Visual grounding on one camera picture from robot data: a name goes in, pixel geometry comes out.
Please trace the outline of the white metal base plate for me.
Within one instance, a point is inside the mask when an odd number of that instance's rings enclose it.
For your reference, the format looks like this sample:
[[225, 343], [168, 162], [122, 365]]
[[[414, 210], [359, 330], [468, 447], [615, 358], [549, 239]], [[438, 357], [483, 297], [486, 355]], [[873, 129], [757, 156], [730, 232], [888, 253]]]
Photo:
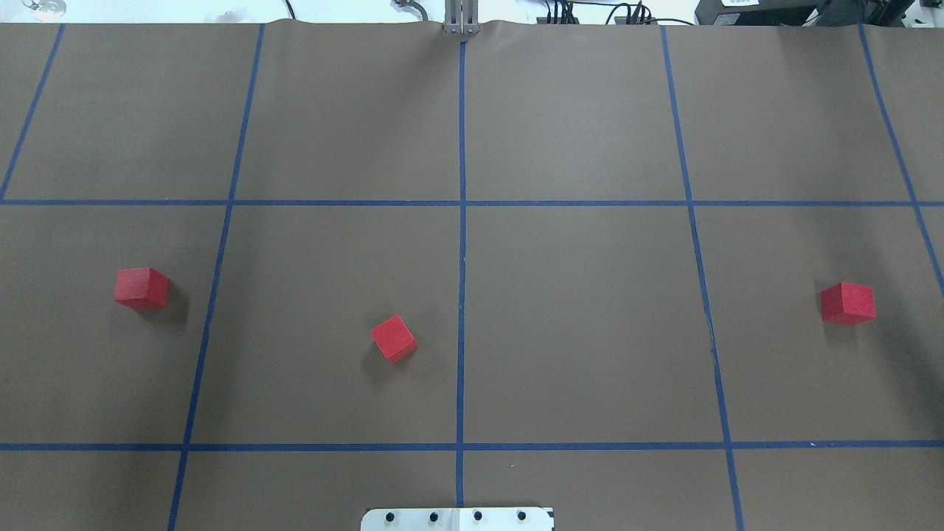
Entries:
[[418, 507], [365, 512], [361, 530], [554, 530], [552, 508]]

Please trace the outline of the red block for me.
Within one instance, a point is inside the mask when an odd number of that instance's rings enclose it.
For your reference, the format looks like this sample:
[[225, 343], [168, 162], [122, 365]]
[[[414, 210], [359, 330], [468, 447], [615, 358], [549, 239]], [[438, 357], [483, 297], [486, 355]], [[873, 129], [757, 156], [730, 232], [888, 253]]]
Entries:
[[877, 316], [875, 292], [868, 285], [840, 282], [819, 293], [823, 322], [854, 326]]
[[371, 337], [382, 356], [391, 365], [402, 361], [417, 350], [414, 334], [401, 316], [394, 315], [371, 330]]
[[170, 280], [154, 268], [118, 270], [114, 301], [133, 310], [151, 310], [167, 305]]

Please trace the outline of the black device at table edge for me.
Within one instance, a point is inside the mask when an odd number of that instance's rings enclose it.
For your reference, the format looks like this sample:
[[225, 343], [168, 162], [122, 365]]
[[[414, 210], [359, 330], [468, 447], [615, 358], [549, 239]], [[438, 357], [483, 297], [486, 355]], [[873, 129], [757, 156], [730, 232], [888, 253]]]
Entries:
[[699, 26], [902, 27], [914, 1], [699, 1]]

